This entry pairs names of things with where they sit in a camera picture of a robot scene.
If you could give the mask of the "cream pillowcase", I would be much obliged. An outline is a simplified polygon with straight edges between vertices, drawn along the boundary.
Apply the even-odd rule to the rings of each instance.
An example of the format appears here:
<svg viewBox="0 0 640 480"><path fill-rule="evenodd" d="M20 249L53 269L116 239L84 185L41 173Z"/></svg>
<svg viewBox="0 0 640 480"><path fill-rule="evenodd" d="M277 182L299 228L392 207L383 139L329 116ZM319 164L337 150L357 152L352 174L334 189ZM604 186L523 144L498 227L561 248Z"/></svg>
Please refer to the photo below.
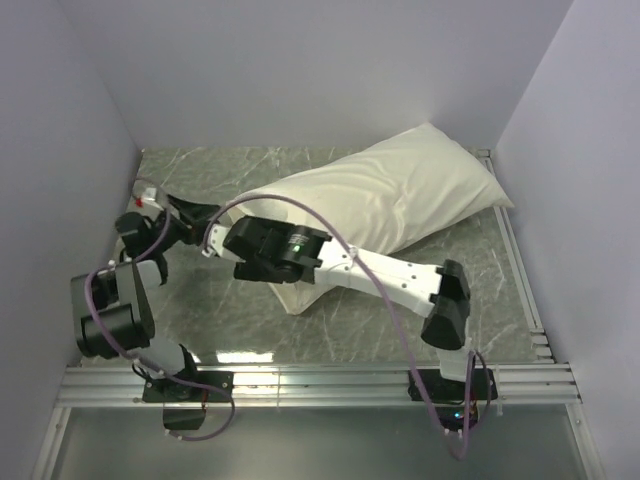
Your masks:
<svg viewBox="0 0 640 480"><path fill-rule="evenodd" d="M248 194L229 210L232 221L250 215L320 228L312 208L348 243L384 255L513 205L476 157L430 123Z"/></svg>

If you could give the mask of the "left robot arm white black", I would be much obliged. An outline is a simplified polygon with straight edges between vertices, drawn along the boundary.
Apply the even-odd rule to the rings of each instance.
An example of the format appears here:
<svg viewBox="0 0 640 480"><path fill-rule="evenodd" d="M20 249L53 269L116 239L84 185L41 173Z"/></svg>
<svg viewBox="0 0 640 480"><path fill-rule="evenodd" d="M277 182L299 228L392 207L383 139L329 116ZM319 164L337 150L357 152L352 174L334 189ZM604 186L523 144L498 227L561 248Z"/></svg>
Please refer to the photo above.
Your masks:
<svg viewBox="0 0 640 480"><path fill-rule="evenodd" d="M185 346L157 334L147 298L148 289L168 280L165 251L177 242L200 245L218 210L174 196L138 197L134 210L115 222L122 242L117 259L94 275L70 282L81 354L130 361L146 383L146 394L159 402L223 401L229 395L231 375L199 370Z"/></svg>

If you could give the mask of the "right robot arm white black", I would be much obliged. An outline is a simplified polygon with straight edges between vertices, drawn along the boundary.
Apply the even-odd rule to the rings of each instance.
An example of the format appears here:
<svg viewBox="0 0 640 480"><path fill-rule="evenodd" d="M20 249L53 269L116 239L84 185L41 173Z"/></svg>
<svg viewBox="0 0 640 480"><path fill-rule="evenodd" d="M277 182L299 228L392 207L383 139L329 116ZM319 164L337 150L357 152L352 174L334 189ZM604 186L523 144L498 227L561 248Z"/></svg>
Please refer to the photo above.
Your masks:
<svg viewBox="0 0 640 480"><path fill-rule="evenodd" d="M453 260L417 264L342 246L308 226L245 216L231 227L215 226L207 246L235 263L239 280L275 285L306 283L343 287L401 305L424 319L420 338L436 349L444 394L460 400L476 385L468 368L467 319L471 291L464 267Z"/></svg>

